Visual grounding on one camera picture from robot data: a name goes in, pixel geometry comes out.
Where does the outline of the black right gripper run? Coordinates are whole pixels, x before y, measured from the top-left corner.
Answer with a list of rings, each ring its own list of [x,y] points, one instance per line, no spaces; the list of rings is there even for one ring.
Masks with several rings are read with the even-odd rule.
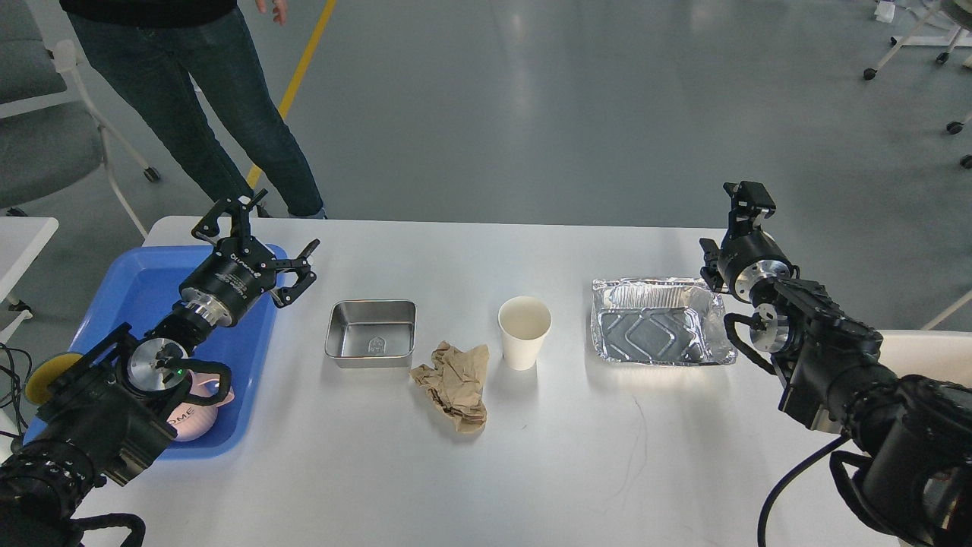
[[[762,229],[777,205],[759,182],[726,182],[723,190],[731,200],[727,235],[722,245],[714,239],[700,239],[700,277],[715,293],[730,294],[735,299],[773,299],[779,280],[798,278],[798,266]]]

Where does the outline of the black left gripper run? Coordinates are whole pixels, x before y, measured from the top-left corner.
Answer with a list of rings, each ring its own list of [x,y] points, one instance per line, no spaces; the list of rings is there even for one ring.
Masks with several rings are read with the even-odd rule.
[[[192,238],[209,242],[213,252],[181,283],[181,305],[211,327],[232,327],[270,291],[277,308],[294,304],[315,283],[311,256],[320,244],[313,239],[295,258],[278,259],[273,249],[253,238],[250,213],[267,196],[216,201],[191,229]],[[221,236],[219,218],[228,216],[229,234]],[[295,274],[292,285],[274,286],[277,274]]]

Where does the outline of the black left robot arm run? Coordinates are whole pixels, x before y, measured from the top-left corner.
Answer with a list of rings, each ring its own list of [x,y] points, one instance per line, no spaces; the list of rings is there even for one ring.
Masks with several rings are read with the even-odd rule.
[[[179,405],[226,401],[232,370],[194,351],[219,327],[233,327],[268,295],[288,307],[316,280],[313,239],[298,256],[279,257],[252,235],[250,213],[264,193],[215,202],[191,230],[213,249],[179,285],[179,299],[137,338],[115,327],[87,353],[44,363],[27,382],[45,428],[2,464],[2,544],[80,546],[84,534],[124,527],[125,546],[140,546],[144,521],[134,514],[77,518],[77,506],[107,480],[119,485],[155,463],[177,431]]]

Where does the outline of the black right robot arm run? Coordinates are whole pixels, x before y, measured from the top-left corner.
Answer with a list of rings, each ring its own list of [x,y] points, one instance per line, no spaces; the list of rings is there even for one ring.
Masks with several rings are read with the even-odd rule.
[[[722,242],[701,239],[702,280],[753,308],[724,318],[727,339],[782,387],[778,408],[837,438],[798,464],[767,496],[757,543],[775,499],[827,458],[844,504],[860,522],[910,546],[970,544],[970,388],[879,362],[884,337],[801,277],[762,223],[775,213],[765,186],[723,186],[730,198]]]

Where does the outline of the person's left hand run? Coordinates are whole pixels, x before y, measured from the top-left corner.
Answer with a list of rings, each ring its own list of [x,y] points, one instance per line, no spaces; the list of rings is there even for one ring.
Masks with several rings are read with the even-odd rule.
[[[289,16],[289,3],[287,0],[256,0],[254,1],[258,13],[271,15],[274,24],[284,27]]]

